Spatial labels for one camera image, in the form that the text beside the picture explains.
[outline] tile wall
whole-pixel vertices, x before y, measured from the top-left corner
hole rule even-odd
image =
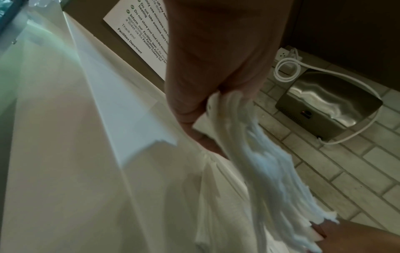
[[[292,155],[299,176],[322,208],[337,211],[343,219],[400,235],[400,92],[313,55],[299,54],[305,63],[352,75],[369,84],[382,97],[382,115],[360,135],[338,145],[323,146],[275,108],[291,83],[275,80],[272,69],[255,99],[260,125]],[[337,139],[360,129],[370,118]]]

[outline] white paper notice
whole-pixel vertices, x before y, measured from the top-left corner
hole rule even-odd
[[[161,0],[120,0],[104,21],[165,80],[168,22]]]

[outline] white wall socket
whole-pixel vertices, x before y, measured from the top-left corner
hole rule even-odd
[[[289,57],[289,56],[290,56],[289,53],[290,53],[289,50],[286,50],[286,49],[284,49],[284,48],[279,48],[278,51],[277,51],[277,53],[276,53],[276,55],[275,55],[275,60],[274,60],[274,63],[272,64],[272,66],[275,67],[276,64],[277,64],[280,60],[282,60],[282,59],[284,59],[284,58],[286,58],[286,57]],[[287,75],[292,75],[292,74],[294,73],[294,71],[295,71],[295,65],[292,64],[292,63],[290,63],[290,64],[285,64],[285,65],[283,65],[279,70],[280,70],[281,72],[287,74]]]

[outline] white cable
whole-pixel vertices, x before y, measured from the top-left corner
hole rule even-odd
[[[364,82],[362,82],[362,81],[360,81],[360,80],[358,80],[358,79],[356,79],[354,77],[351,77],[349,75],[345,75],[345,74],[338,73],[338,72],[335,72],[335,71],[325,70],[325,69],[322,69],[322,68],[317,68],[317,67],[302,63],[299,60],[297,60],[297,58],[298,58],[297,49],[293,48],[291,50],[291,52],[292,51],[294,51],[296,59],[295,58],[284,58],[284,59],[280,60],[275,66],[274,77],[278,81],[283,82],[283,83],[288,83],[288,82],[294,81],[300,75],[301,66],[303,66],[303,67],[310,68],[310,69],[313,69],[313,70],[318,70],[318,71],[321,71],[321,72],[325,72],[325,73],[329,73],[329,74],[333,74],[333,75],[338,75],[338,76],[342,76],[342,77],[345,77],[347,79],[350,79],[350,80],[352,80],[354,82],[357,82],[360,85],[364,86],[370,92],[372,92],[372,94],[375,97],[380,99],[379,94],[374,89],[372,89],[368,84],[366,84],[366,83],[364,83]],[[279,74],[279,69],[285,64],[293,64],[295,66],[296,72],[290,77],[283,77],[283,76],[281,76]],[[339,143],[342,143],[342,142],[344,142],[346,140],[349,140],[349,139],[353,138],[354,136],[360,134],[361,132],[365,131],[368,127],[370,127],[376,121],[376,119],[379,117],[381,111],[382,111],[382,107],[380,107],[377,110],[374,118],[365,127],[363,127],[362,129],[358,130],[357,132],[355,132],[354,134],[352,134],[352,135],[350,135],[350,136],[348,136],[346,138],[343,138],[343,139],[335,141],[335,142],[324,142],[324,141],[321,140],[321,138],[318,138],[318,140],[319,140],[320,143],[322,143],[324,145],[334,145],[334,144],[339,144]]]

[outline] stainless steel toaster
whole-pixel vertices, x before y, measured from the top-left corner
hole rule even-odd
[[[304,72],[276,103],[276,108],[323,141],[337,137],[373,114],[382,100],[337,76]]]

